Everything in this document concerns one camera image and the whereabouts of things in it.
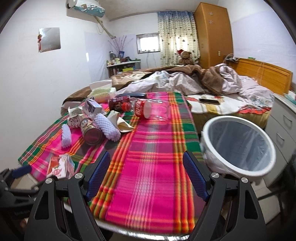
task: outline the window frame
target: window frame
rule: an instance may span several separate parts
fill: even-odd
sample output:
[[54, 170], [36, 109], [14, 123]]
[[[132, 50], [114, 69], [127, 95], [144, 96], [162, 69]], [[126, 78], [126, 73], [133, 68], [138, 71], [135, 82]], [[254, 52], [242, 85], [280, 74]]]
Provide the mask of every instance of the window frame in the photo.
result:
[[[140, 39], [142, 38], [148, 38], [148, 37], [155, 37], [157, 36], [158, 38], [158, 51], [141, 51], [141, 46], [140, 46]], [[137, 38], [137, 52], [138, 54], [142, 54], [142, 53], [159, 53], [160, 52], [160, 42], [159, 42], [159, 32], [157, 33], [150, 33], [150, 34], [138, 34], [136, 35]]]

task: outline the air conditioner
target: air conditioner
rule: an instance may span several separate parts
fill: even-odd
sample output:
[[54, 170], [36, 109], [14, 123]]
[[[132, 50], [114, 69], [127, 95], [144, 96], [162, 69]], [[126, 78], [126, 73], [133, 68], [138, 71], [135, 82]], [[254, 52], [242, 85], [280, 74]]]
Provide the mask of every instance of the air conditioner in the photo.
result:
[[105, 14], [105, 9], [95, 0], [68, 0], [68, 8], [99, 18]]

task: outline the beige paper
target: beige paper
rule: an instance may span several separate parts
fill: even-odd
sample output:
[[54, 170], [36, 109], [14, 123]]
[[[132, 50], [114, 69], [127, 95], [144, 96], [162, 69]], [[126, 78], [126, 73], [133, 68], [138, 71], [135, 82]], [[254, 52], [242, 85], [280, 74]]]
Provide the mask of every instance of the beige paper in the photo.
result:
[[111, 110], [108, 119], [111, 121], [111, 123], [121, 132], [121, 133], [126, 133], [130, 132], [133, 130], [133, 127], [129, 125], [124, 119], [122, 119], [120, 116], [120, 113]]

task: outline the silver screw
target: silver screw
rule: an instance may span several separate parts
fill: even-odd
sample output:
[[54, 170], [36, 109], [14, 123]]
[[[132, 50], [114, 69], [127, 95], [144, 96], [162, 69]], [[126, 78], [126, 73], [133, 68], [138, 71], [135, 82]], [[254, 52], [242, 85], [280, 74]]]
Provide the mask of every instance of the silver screw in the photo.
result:
[[247, 178], [245, 178], [245, 177], [242, 177], [242, 179], [241, 179], [241, 180], [242, 180], [242, 182], [243, 182], [243, 183], [247, 183], [247, 182], [248, 182], [248, 179], [247, 179]]
[[75, 178], [76, 179], [80, 179], [80, 178], [82, 178], [82, 176], [83, 176], [83, 174], [82, 173], [77, 173], [77, 174], [75, 174]]
[[212, 176], [213, 178], [218, 178], [218, 177], [219, 177], [219, 174], [216, 173], [216, 172], [212, 172], [211, 176]]
[[48, 178], [48, 179], [45, 180], [46, 184], [50, 184], [51, 182], [52, 182], [52, 178]]

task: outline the small window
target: small window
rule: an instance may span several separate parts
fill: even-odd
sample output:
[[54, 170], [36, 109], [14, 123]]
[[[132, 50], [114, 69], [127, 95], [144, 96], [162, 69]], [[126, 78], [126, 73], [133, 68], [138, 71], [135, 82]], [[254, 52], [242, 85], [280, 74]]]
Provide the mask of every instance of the small window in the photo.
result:
[[159, 52], [159, 33], [137, 35], [138, 54]]

